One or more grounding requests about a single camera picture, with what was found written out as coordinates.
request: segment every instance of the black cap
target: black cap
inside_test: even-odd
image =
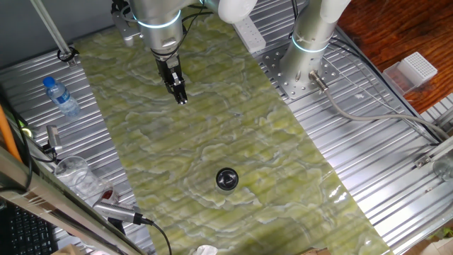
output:
[[[224,169],[220,169],[220,171],[217,173],[215,181],[219,188],[224,191],[230,191],[238,185],[239,176],[236,171],[226,167]]]

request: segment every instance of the keyboard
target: keyboard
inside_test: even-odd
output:
[[[0,254],[50,255],[56,250],[53,226],[12,204],[0,209]]]

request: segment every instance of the green marble mat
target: green marble mat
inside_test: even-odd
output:
[[[389,250],[230,25],[194,22],[180,50],[185,106],[139,40],[127,48],[110,29],[76,48],[138,205],[174,254],[203,244],[219,254]],[[239,174],[231,195],[215,188],[224,167]]]

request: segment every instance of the blue bottle cap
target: blue bottle cap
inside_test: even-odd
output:
[[[55,80],[52,78],[52,77],[45,77],[43,80],[42,80],[44,86],[46,86],[47,88],[50,88],[51,86],[54,86],[55,85]]]

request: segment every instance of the mounting plate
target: mounting plate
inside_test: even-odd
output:
[[[290,82],[281,75],[280,59],[285,55],[287,49],[288,45],[284,45],[276,50],[266,52],[263,54],[263,63],[268,67],[271,77],[277,81],[280,88],[285,91],[288,97],[292,100],[296,100],[311,93],[312,91],[318,90],[319,87],[316,86],[314,82],[309,84],[302,84],[299,82],[299,84],[290,85]],[[332,67],[329,63],[327,63],[324,58],[321,60],[321,69],[318,71],[318,74],[326,84],[336,80],[339,75],[335,67]]]

